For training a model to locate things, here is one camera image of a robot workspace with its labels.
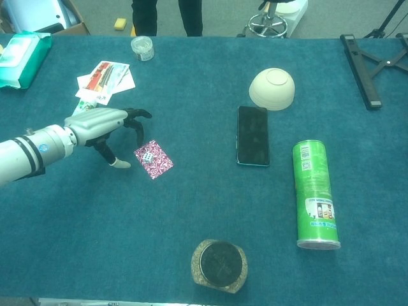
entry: patterned card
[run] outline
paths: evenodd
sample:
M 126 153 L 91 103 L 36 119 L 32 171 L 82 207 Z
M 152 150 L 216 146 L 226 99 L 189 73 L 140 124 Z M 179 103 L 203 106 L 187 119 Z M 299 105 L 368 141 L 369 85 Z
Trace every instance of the patterned card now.
M 152 179 L 159 177 L 173 166 L 173 162 L 155 140 L 137 149 L 135 156 Z

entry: person's legs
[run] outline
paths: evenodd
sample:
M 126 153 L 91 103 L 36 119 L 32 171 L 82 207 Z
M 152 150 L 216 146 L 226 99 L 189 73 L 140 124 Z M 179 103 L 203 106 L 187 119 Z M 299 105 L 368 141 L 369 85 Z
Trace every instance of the person's legs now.
M 203 36 L 201 0 L 178 0 L 187 36 Z
M 157 35 L 157 0 L 133 0 L 133 25 L 136 35 Z

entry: black phone screen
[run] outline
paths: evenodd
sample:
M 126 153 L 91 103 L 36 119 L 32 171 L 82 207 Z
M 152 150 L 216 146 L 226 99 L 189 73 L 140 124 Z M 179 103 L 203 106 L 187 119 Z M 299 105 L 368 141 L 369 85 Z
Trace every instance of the black phone screen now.
M 268 111 L 262 107 L 238 109 L 237 161 L 269 166 Z

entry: gray floor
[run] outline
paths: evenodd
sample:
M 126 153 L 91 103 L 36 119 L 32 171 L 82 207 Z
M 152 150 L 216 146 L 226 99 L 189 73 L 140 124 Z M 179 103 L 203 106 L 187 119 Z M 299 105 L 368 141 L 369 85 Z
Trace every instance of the gray floor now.
M 73 0 L 93 35 L 129 36 L 132 23 L 131 0 Z M 261 0 L 203 0 L 205 36 L 236 36 L 248 19 L 258 12 Z M 354 34 L 362 38 L 378 28 L 397 0 L 309 0 L 308 10 L 291 38 L 338 38 Z M 157 5 L 158 35 L 185 36 L 177 0 Z M 408 1 L 386 28 L 389 34 L 408 12 Z M 115 31 L 116 18 L 126 18 L 124 31 Z M 408 17 L 396 33 L 408 33 Z M 0 306 L 33 305 L 27 298 L 0 298 Z

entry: dice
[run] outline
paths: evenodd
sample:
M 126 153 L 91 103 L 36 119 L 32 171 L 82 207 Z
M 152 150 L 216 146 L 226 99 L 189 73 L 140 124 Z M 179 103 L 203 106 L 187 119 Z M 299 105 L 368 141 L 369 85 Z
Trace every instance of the dice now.
M 151 163 L 153 161 L 153 154 L 150 153 L 150 152 L 144 153 L 144 155 L 142 157 L 142 161 L 144 161 L 146 163 Z

